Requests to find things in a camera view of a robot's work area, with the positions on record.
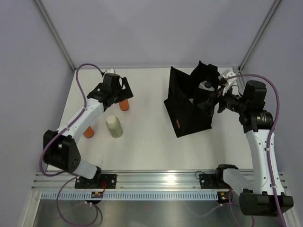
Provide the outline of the white bottle grey cap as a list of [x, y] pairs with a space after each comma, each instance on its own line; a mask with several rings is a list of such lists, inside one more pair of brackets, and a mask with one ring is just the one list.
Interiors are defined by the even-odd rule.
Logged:
[[212, 83], [210, 81], [203, 81], [198, 86], [199, 89], [203, 89], [206, 91], [214, 91], [214, 87], [212, 86]]

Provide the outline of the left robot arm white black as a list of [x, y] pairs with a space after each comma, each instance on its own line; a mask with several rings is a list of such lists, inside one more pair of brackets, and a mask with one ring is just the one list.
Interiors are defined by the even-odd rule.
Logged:
[[63, 127], [44, 134], [42, 160], [77, 176], [77, 189], [101, 189], [105, 175], [100, 167], [81, 157], [77, 143], [84, 131], [111, 105], [132, 97], [127, 78], [105, 73], [103, 81], [85, 97], [83, 107]]

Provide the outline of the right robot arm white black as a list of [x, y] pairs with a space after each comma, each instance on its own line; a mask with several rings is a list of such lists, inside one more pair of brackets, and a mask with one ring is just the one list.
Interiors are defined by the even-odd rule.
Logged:
[[244, 215], [275, 217], [291, 209], [294, 200], [285, 194], [279, 178], [274, 152], [274, 119], [264, 110], [266, 93], [264, 83], [250, 80], [241, 96], [234, 95], [231, 88], [227, 93], [219, 88], [197, 106], [208, 115], [213, 115], [215, 105], [219, 105], [219, 113], [225, 109], [238, 113], [250, 147], [253, 182], [250, 183], [235, 165], [220, 164], [213, 176], [215, 184], [221, 188], [229, 186], [236, 192]]

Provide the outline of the black canvas bag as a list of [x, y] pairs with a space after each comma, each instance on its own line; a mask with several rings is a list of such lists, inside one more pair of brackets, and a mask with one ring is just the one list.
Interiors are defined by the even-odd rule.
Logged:
[[164, 100], [176, 137], [182, 137], [212, 127], [212, 117], [197, 107], [208, 100], [212, 91], [199, 89], [203, 81], [210, 81], [214, 90], [219, 87], [218, 67], [201, 61], [191, 74], [170, 68], [168, 98]]

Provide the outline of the orange bottle blue pump top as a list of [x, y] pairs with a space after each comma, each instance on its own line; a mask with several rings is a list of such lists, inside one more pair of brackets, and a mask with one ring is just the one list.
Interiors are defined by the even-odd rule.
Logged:
[[127, 99], [119, 102], [119, 107], [120, 107], [120, 110], [122, 111], [127, 111], [129, 109], [129, 102]]

